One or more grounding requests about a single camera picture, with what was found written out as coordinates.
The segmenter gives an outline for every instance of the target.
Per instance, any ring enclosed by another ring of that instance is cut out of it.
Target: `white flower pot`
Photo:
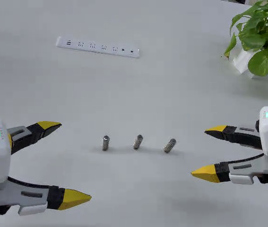
[[[248,70],[248,62],[249,60],[253,57],[253,55],[256,52],[254,51],[245,51],[243,50],[243,48],[241,49],[241,51],[239,52],[238,55],[236,55],[233,60],[232,60],[232,64],[234,65],[234,67],[237,68],[237,70],[242,74],[245,71]],[[251,72],[247,72],[248,76],[252,79],[255,77],[254,74],[252,74]]]
[[[252,74],[248,70],[248,62],[254,56],[255,53],[257,53],[257,52],[245,51],[245,50],[243,50],[243,48],[240,48],[239,50],[236,50],[236,52],[234,52],[234,56],[230,59],[230,61],[234,65],[234,67],[236,67],[237,70],[241,74],[244,73],[250,79],[262,78],[262,77],[259,77],[259,76],[256,76],[256,75]]]

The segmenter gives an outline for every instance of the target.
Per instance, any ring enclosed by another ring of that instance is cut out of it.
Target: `white power strip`
[[[80,51],[108,53],[125,57],[139,58],[139,49],[131,46],[111,45],[87,40],[68,39],[64,37],[58,37],[56,46]]]

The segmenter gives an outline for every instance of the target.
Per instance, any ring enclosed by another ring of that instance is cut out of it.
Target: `gray tabletop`
[[[231,18],[219,0],[0,1],[0,118],[62,127],[13,155],[10,176],[93,196],[75,208],[0,217],[5,227],[268,227],[268,184],[214,184],[190,172],[258,151],[204,134],[254,125],[268,77],[221,57]],[[139,59],[55,47],[58,36],[131,42]],[[111,138],[101,151],[102,136]],[[138,151],[131,148],[144,136]],[[178,143],[163,152],[169,139]]]

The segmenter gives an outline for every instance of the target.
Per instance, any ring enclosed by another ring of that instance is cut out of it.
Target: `gray gripper finger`
[[[233,183],[253,184],[253,177],[268,174],[268,158],[263,155],[246,162],[230,163],[229,178]]]
[[[28,184],[8,178],[0,190],[0,206],[19,205],[20,215],[35,214],[45,211],[49,186]]]

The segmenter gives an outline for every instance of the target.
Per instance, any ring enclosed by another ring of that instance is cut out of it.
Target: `yellow fingertip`
[[[92,196],[84,194],[82,192],[66,189],[63,196],[63,201],[59,206],[58,210],[65,210],[71,207],[75,207],[84,202],[90,201]]]
[[[216,174],[215,165],[203,166],[200,169],[192,171],[191,174],[194,177],[200,178],[202,180],[219,183],[220,180]]]
[[[60,125],[61,123],[59,123],[59,122],[37,122],[37,124],[39,124],[44,130],[46,130],[52,126]]]
[[[206,129],[205,131],[223,131],[227,125],[219,125],[211,129]]]
[[[11,138],[11,135],[9,133],[8,133],[8,139],[9,139],[10,147],[12,148],[12,138]]]

